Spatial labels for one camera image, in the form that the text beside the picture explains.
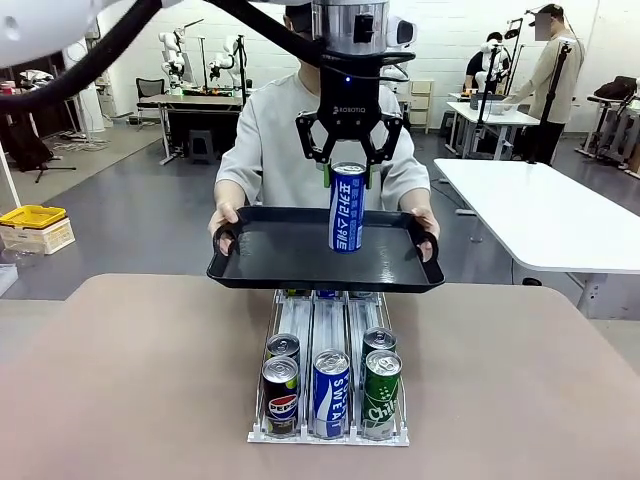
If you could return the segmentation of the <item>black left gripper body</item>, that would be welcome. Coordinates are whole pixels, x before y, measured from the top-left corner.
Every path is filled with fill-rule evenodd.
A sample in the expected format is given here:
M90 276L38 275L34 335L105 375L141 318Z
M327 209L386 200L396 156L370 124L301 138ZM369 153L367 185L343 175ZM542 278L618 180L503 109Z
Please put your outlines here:
M381 53L321 55L319 122L327 133L325 146L343 141L373 145L371 133L381 119L381 67Z

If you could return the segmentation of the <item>person's left hand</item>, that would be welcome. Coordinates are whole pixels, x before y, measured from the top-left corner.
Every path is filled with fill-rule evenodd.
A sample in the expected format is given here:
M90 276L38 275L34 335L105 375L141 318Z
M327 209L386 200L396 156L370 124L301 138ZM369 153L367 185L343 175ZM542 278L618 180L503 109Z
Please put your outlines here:
M440 237L440 225L430 207L416 207L410 213L426 232L431 233L436 239Z

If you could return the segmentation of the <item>person's right hand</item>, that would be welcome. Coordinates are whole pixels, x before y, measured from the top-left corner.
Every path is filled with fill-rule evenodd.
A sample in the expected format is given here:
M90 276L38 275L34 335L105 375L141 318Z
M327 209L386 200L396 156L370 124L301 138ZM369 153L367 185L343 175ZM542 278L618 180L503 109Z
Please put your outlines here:
M238 206L230 202L219 203L208 224L208 231L211 236L214 236L221 227L236 224L239 221L238 209Z

